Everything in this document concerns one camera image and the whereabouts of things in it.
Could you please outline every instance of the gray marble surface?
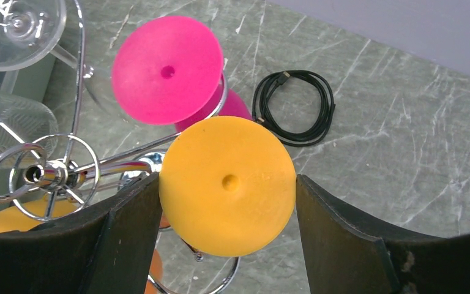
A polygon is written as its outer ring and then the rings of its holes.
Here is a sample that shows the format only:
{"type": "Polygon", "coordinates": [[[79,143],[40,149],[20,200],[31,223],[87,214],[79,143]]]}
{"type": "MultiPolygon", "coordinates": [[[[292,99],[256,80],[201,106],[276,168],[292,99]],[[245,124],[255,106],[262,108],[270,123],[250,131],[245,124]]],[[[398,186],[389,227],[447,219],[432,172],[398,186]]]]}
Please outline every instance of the gray marble surface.
{"type": "MultiPolygon", "coordinates": [[[[257,82],[272,72],[307,69],[324,76],[337,104],[326,139],[288,148],[298,173],[350,204],[418,232],[470,232],[470,77],[262,0],[83,1],[88,63],[108,68],[125,38],[164,15],[207,24],[225,55],[231,87],[247,105],[257,82]]],[[[70,9],[62,45],[76,49],[70,9]]],[[[61,129],[72,119],[74,72],[56,64],[45,103],[61,129]]],[[[316,117],[315,91],[288,83],[272,108],[283,127],[302,130],[316,117]]],[[[101,157],[171,134],[104,115],[86,96],[78,133],[101,157]]],[[[77,149],[77,162],[89,162],[77,149]]],[[[199,264],[173,233],[157,246],[169,288],[199,293],[215,285],[229,263],[199,264]]],[[[309,293],[296,215],[265,249],[242,259],[225,293],[309,293]]]]}

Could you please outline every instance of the black cable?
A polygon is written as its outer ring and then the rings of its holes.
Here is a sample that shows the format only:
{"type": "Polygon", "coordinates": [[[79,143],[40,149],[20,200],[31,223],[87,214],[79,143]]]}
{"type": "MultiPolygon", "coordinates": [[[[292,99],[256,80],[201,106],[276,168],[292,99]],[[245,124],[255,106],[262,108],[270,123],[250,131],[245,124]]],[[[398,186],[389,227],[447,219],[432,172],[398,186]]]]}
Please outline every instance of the black cable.
{"type": "Polygon", "coordinates": [[[283,144],[293,147],[306,147],[318,144],[325,138],[329,132],[330,124],[332,123],[332,115],[334,114],[335,107],[332,89],[327,80],[322,76],[307,70],[288,70],[272,73],[258,84],[255,89],[255,95],[253,96],[252,116],[256,122],[273,132],[283,144]],[[318,90],[321,99],[321,106],[316,122],[309,130],[301,133],[292,133],[283,130],[275,121],[269,110],[269,101],[273,93],[290,77],[299,78],[313,85],[316,90],[318,90]],[[259,117],[257,117],[256,114],[257,100],[260,111],[259,117]]]}

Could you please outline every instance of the pink object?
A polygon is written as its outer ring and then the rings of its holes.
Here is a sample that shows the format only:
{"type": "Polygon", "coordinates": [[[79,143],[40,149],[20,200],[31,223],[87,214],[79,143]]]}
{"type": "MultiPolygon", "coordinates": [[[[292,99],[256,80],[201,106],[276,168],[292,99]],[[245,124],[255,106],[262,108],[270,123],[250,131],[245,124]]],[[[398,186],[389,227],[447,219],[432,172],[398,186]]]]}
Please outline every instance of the pink object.
{"type": "MultiPolygon", "coordinates": [[[[176,127],[176,130],[178,132],[182,132],[192,124],[197,123],[198,121],[201,121],[204,118],[207,118],[215,110],[216,106],[220,102],[220,99],[222,97],[222,89],[223,85],[218,85],[214,95],[206,103],[206,105],[191,117],[183,121],[177,122],[174,125],[176,127]]],[[[226,102],[224,103],[218,115],[238,116],[240,118],[245,118],[249,120],[252,119],[251,114],[248,111],[248,108],[246,107],[246,104],[244,104],[244,101],[239,97],[239,95],[235,91],[230,89],[228,90],[228,97],[226,97],[226,102]]]]}
{"type": "Polygon", "coordinates": [[[210,101],[223,63],[207,26],[189,17],[161,17],[122,44],[111,73],[113,92],[123,110],[142,123],[178,123],[210,101]]]}

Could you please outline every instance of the gray wall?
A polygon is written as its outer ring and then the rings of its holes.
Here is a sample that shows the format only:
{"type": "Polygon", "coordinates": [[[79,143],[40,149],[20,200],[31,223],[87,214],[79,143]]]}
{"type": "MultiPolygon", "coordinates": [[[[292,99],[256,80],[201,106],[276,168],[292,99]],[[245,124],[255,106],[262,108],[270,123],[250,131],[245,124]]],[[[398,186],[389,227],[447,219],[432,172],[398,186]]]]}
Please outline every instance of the gray wall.
{"type": "Polygon", "coordinates": [[[470,75],[470,0],[271,0],[470,75]]]}

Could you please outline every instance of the metal rack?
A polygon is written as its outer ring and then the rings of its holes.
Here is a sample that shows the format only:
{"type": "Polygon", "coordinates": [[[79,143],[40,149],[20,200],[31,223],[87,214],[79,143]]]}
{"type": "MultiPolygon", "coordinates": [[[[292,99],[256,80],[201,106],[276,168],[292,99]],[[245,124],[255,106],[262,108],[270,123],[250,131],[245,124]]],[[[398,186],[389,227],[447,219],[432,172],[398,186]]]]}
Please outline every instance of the metal rack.
{"type": "MultiPolygon", "coordinates": [[[[82,138],[78,137],[78,126],[80,120],[80,109],[83,99],[84,90],[84,76],[92,76],[93,68],[90,65],[85,64],[85,52],[86,52],[86,31],[83,11],[79,0],[73,0],[76,5],[76,12],[78,14],[79,21],[79,49],[78,56],[74,58],[65,50],[55,50],[53,53],[59,59],[67,64],[73,65],[76,70],[76,93],[75,93],[75,106],[73,112],[73,121],[71,131],[68,134],[49,134],[42,138],[38,138],[33,142],[24,141],[10,126],[8,126],[3,120],[0,119],[0,127],[6,130],[18,144],[13,146],[0,154],[0,165],[3,162],[10,160],[11,158],[17,158],[13,168],[10,171],[9,182],[8,182],[8,193],[0,195],[0,203],[12,202],[22,213],[26,216],[41,222],[52,221],[57,218],[53,216],[54,207],[56,200],[60,198],[67,198],[70,201],[76,203],[76,211],[85,209],[85,207],[91,204],[93,196],[100,190],[106,189],[121,189],[122,186],[126,185],[130,180],[129,177],[125,177],[127,172],[141,172],[144,175],[152,173],[151,165],[147,162],[139,160],[128,160],[129,158],[146,154],[148,151],[154,148],[169,143],[177,138],[181,133],[175,133],[167,137],[159,138],[158,140],[146,143],[139,147],[125,151],[123,153],[115,154],[110,157],[99,159],[96,152],[87,144],[82,138]],[[68,143],[65,147],[64,156],[60,159],[50,159],[46,150],[39,144],[45,140],[52,138],[67,138],[68,143]],[[76,162],[71,160],[74,143],[82,145],[92,158],[92,162],[84,165],[78,165],[76,162]],[[30,165],[25,170],[19,169],[21,161],[25,156],[32,154],[35,157],[35,164],[30,165]],[[100,185],[100,180],[106,176],[114,176],[121,174],[121,180],[113,184],[100,185]],[[17,178],[22,175],[22,179],[25,184],[18,187],[17,178]],[[81,189],[84,184],[92,183],[91,188],[81,189]],[[21,198],[25,195],[43,191],[47,194],[48,205],[44,212],[44,215],[37,215],[28,211],[24,205],[20,202],[21,198]]],[[[215,116],[222,109],[226,102],[228,95],[228,85],[225,75],[221,77],[223,84],[223,92],[220,102],[215,107],[214,111],[207,117],[215,116]]],[[[161,232],[168,230],[169,228],[160,229],[161,232]]],[[[193,252],[195,260],[201,262],[203,260],[203,253],[199,250],[191,247],[187,244],[189,249],[193,252]]],[[[216,286],[212,290],[208,291],[209,294],[220,293],[229,285],[233,280],[237,269],[239,267],[239,257],[234,257],[233,265],[229,271],[227,277],[221,282],[220,285],[216,286]]],[[[161,282],[152,277],[148,276],[148,281],[160,292],[167,294],[174,294],[161,282]]]]}

